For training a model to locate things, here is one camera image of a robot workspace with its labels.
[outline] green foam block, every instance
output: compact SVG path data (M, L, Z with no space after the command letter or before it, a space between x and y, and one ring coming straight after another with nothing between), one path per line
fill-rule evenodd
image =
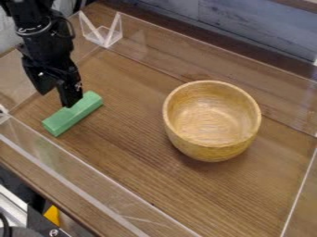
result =
M71 108L62 108L42 124L58 137L102 105L103 99L101 95L94 92L86 92L83 98Z

